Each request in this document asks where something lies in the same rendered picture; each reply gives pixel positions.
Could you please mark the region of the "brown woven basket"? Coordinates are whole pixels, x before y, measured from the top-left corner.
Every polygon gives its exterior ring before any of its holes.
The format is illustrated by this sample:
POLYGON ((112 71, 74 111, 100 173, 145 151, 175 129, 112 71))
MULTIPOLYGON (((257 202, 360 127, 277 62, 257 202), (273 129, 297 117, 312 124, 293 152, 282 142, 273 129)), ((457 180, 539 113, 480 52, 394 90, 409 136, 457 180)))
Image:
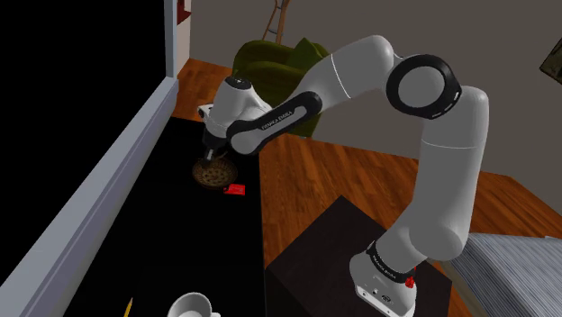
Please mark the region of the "brown woven basket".
POLYGON ((192 168, 194 180, 207 189, 223 189, 234 183, 238 170, 227 158, 216 158, 211 162, 199 159, 192 168))

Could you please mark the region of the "wooden ladder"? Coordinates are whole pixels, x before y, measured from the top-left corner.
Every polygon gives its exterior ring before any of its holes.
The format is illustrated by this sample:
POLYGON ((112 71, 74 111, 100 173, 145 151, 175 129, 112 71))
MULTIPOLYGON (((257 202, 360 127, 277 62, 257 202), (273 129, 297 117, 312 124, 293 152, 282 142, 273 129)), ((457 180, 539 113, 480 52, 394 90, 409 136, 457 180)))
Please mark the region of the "wooden ladder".
POLYGON ((286 23, 286 14, 290 3, 291 0, 274 0, 274 8, 269 17, 267 27, 262 35, 263 41, 268 35, 273 34, 275 36, 275 43, 282 43, 286 23))

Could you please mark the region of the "dark robot stand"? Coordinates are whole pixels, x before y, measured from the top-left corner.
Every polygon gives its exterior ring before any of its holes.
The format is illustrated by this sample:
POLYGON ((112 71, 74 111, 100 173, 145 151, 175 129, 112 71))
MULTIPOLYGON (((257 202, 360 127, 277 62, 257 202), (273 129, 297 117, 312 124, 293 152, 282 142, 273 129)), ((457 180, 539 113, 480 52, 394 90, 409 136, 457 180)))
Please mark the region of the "dark robot stand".
POLYGON ((267 317, 385 317, 357 295, 349 272, 384 233, 340 196, 267 266, 267 317))

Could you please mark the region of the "grey striped bed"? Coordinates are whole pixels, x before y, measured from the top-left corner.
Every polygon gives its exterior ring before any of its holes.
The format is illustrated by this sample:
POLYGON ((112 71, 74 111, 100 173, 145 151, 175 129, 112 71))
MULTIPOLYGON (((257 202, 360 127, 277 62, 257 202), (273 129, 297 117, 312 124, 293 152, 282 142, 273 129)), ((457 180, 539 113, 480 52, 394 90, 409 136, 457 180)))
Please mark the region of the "grey striped bed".
POLYGON ((471 233, 440 265, 473 317, 562 317, 562 239, 471 233))

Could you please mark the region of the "dark wall picture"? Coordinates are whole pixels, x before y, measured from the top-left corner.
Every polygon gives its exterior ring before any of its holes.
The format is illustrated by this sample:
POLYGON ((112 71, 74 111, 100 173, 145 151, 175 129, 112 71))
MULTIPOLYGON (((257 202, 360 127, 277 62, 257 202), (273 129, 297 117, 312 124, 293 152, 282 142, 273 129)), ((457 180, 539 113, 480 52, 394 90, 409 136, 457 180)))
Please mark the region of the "dark wall picture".
POLYGON ((541 63, 539 70, 562 85, 562 38, 541 63))

